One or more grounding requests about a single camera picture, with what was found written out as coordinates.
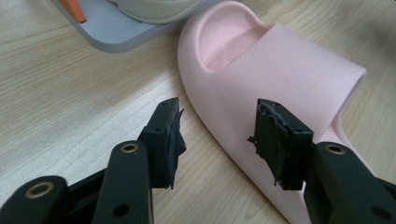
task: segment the wooden table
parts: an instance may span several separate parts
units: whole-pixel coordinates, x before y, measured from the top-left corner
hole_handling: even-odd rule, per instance
[[[396,183],[396,2],[242,2],[367,68],[344,129],[377,175]],[[287,222],[191,107],[177,69],[180,29],[111,54],[91,47],[49,0],[0,6],[0,204],[38,176],[73,184],[103,169],[117,143],[136,139],[156,105],[177,96],[188,151],[176,189],[153,191],[156,223]]]

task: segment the pink slipper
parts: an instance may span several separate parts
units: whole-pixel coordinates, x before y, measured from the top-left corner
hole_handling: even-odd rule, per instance
[[[353,148],[341,108],[365,69],[281,24],[262,24],[237,2],[221,2],[187,22],[178,66],[194,109],[222,147],[288,221],[308,223],[303,192],[274,187],[267,164],[247,141],[257,100],[285,106],[314,131],[315,143]]]

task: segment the gray plastic object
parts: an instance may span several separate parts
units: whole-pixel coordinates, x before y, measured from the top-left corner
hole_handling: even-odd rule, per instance
[[[79,33],[96,49],[119,53],[142,44],[155,35],[185,22],[194,13],[209,7],[219,0],[205,0],[185,18],[161,25],[136,21],[122,13],[116,4],[107,0],[79,0],[87,21],[78,23],[58,0],[51,2],[74,25]]]

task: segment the shoe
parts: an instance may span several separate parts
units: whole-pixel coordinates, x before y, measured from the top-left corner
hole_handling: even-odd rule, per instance
[[[109,0],[137,21],[162,24],[183,18],[203,0]]]
[[[184,88],[207,129],[289,222],[309,223],[304,191],[274,187],[266,162],[247,141],[254,135],[257,100],[285,106],[314,131],[314,143],[353,149],[341,111],[366,70],[280,23],[263,24],[232,1],[189,19],[177,54]]]

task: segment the slipper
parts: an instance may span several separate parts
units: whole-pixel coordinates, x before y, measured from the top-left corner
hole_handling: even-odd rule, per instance
[[[285,106],[315,133],[314,143],[353,149],[341,109],[366,70],[230,1],[189,19],[177,54],[184,88],[207,129],[289,222],[309,223],[303,191],[274,187],[266,162],[247,141],[257,100]]]
[[[203,0],[108,0],[137,21],[163,24],[183,18]]]

